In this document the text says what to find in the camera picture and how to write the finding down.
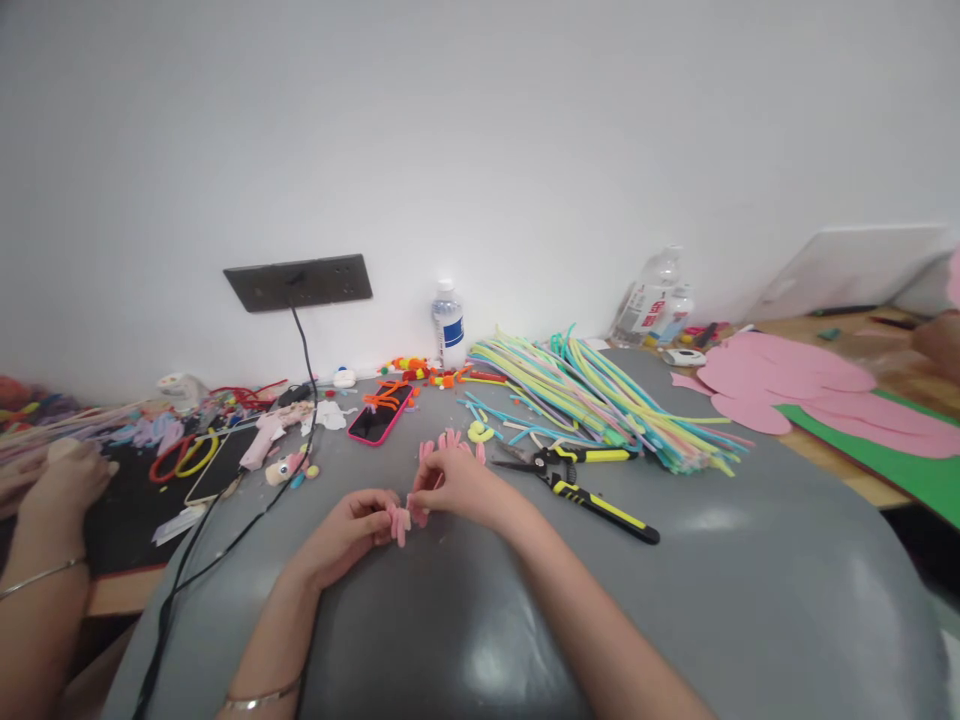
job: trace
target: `bundle of pipe cleaners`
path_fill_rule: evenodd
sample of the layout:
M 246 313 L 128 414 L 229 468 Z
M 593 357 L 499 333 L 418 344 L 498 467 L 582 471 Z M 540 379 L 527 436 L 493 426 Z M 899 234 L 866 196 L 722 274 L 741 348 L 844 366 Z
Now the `bundle of pipe cleaners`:
M 671 415 L 657 404 L 619 367 L 582 340 L 554 335 L 542 347 L 497 329 L 491 340 L 477 343 L 470 360 L 495 368 L 507 381 L 502 384 L 547 423 L 537 425 L 494 410 L 466 393 L 460 400 L 471 412 L 489 413 L 504 426 L 520 432 L 514 445 L 526 436 L 540 447 L 539 436 L 552 445 L 622 447 L 653 453 L 673 473 L 689 474 L 715 467 L 732 476 L 731 462 L 746 452 L 749 440 L 709 430 L 702 425 L 729 422 L 726 418 L 684 418 Z M 493 382 L 489 380 L 474 382 Z

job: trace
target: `hand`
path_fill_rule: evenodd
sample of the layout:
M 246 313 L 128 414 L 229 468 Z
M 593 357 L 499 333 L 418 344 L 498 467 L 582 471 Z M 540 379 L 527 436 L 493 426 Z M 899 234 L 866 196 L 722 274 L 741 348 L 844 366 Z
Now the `hand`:
M 960 383 L 960 312 L 948 310 L 913 331 L 913 349 Z
M 44 470 L 43 456 L 36 454 L 0 468 L 0 520 L 17 514 L 30 486 Z
M 452 512 L 502 533 L 504 522 L 529 505 L 526 498 L 460 449 L 424 458 L 413 483 L 411 505 Z
M 106 458 L 94 443 L 80 443 L 40 475 L 20 505 L 20 516 L 78 522 L 110 482 Z
M 345 496 L 313 531 L 288 566 L 319 589 L 333 585 L 375 545 L 390 542 L 387 505 L 400 506 L 391 490 L 359 490 Z

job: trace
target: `white board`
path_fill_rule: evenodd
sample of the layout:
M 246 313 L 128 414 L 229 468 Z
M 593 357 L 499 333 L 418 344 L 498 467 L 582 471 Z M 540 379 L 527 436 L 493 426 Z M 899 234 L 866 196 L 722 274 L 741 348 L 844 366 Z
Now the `white board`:
M 942 252 L 946 234 L 942 225 L 821 230 L 770 283 L 747 320 L 888 302 Z

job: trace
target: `green paper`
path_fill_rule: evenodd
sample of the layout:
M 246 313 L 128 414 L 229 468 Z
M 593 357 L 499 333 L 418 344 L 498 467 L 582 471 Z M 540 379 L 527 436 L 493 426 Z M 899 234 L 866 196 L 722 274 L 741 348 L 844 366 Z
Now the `green paper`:
M 957 425 L 950 418 L 902 397 L 880 390 L 874 394 L 913 408 L 924 415 Z M 960 457 L 933 460 L 907 455 L 870 440 L 834 430 L 814 420 L 796 405 L 780 405 L 777 409 L 804 430 L 903 488 L 907 494 L 915 497 L 944 520 L 960 528 Z

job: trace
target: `silver bracelet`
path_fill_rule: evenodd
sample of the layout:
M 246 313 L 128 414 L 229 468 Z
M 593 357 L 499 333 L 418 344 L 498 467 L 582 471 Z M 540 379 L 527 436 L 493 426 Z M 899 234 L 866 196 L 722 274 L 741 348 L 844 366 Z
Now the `silver bracelet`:
M 52 568 L 52 569 L 50 569 L 50 570 L 45 570 L 45 571 L 43 571 L 42 573 L 40 573 L 39 575 L 34 575 L 32 578 L 27 578 L 27 579 L 24 580 L 22 583 L 17 583 L 16 585 L 11 585 L 10 587 L 8 587 L 8 588 L 7 588 L 6 590 L 4 590 L 3 592 L 0 592 L 0 600 L 4 600 L 5 598 L 9 597 L 10 595 L 13 595 L 17 590 L 22 590 L 23 588 L 25 588 L 25 587 L 26 587 L 27 585 L 29 585 L 30 583 L 34 583 L 34 582 L 36 582 L 37 580 L 43 580 L 43 578 L 48 577 L 48 576 L 50 576 L 50 575 L 54 575 L 54 574 L 60 572 L 61 570 L 69 570 L 69 569 L 72 568 L 74 565 L 77 565 L 77 564 L 79 564 L 79 563 L 82 563 L 85 559 L 86 559 L 86 558 L 84 558 L 84 557 L 78 557 L 78 558 L 74 558 L 73 560 L 67 560 L 63 565 L 58 565 L 57 567 Z
M 258 707 L 263 707 L 264 705 L 269 705 L 270 703 L 277 702 L 282 700 L 287 695 L 292 693 L 300 686 L 300 676 L 297 676 L 297 679 L 286 687 L 282 687 L 276 692 L 272 692 L 269 695 L 261 695 L 256 698 L 248 698 L 246 700 L 233 700 L 230 696 L 227 696 L 227 699 L 223 703 L 224 710 L 256 710 Z

